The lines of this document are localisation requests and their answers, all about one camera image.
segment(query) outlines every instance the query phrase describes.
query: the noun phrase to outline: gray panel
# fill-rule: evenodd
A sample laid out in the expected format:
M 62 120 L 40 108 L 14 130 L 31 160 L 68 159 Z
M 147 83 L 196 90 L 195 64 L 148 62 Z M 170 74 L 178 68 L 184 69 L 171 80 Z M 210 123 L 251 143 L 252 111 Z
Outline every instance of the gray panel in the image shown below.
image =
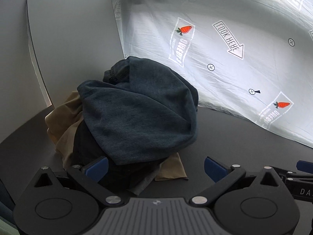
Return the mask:
M 26 0 L 0 0 L 0 142 L 45 109 L 28 49 Z
M 85 235 L 229 235 L 204 208 L 183 198 L 131 198 L 125 206 L 107 209 Z
M 52 104 L 123 59 L 111 0 L 27 0 L 37 62 Z

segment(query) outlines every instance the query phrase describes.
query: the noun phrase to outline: ribbed gray plate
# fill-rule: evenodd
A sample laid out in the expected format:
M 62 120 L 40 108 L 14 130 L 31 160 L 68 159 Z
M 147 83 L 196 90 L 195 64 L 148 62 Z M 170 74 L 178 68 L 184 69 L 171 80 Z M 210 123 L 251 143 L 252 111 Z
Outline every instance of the ribbed gray plate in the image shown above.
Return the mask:
M 230 235 L 210 212 L 189 206 L 183 198 L 131 198 L 107 209 L 85 235 Z

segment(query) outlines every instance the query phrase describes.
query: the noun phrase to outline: pile of clothes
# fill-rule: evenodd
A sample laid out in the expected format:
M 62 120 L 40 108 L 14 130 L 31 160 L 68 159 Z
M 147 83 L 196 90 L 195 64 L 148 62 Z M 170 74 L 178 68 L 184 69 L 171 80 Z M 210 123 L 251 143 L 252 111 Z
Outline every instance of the pile of clothes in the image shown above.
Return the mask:
M 79 85 L 45 121 L 65 169 L 105 156 L 99 184 L 138 195 L 153 179 L 187 179 L 178 151 L 196 140 L 197 106 L 197 90 L 169 67 L 128 57 L 103 81 Z

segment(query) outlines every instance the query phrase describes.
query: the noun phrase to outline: white wall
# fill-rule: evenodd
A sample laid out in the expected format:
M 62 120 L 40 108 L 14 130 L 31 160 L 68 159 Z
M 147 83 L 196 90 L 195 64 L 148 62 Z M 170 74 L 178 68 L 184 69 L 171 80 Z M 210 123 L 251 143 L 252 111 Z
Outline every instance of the white wall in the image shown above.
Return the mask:
M 0 142 L 47 107 L 29 54 L 26 22 L 26 0 L 0 0 Z

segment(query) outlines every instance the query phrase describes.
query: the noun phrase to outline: carrot logo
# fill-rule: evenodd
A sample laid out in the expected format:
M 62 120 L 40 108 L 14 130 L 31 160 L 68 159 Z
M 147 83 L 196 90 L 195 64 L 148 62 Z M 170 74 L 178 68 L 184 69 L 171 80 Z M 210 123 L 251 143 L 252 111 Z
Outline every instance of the carrot logo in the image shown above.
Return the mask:
M 181 36 L 183 33 L 189 33 L 189 31 L 192 29 L 192 26 L 184 26 L 181 28 L 177 28 L 176 32 L 179 33 Z
M 286 114 L 294 105 L 283 92 L 280 92 L 260 113 L 259 119 L 255 122 L 264 129 L 269 129 L 271 124 Z
M 278 109 L 278 108 L 283 109 L 283 108 L 289 106 L 290 102 L 276 102 L 276 103 L 273 103 L 273 104 L 276 106 L 276 109 Z

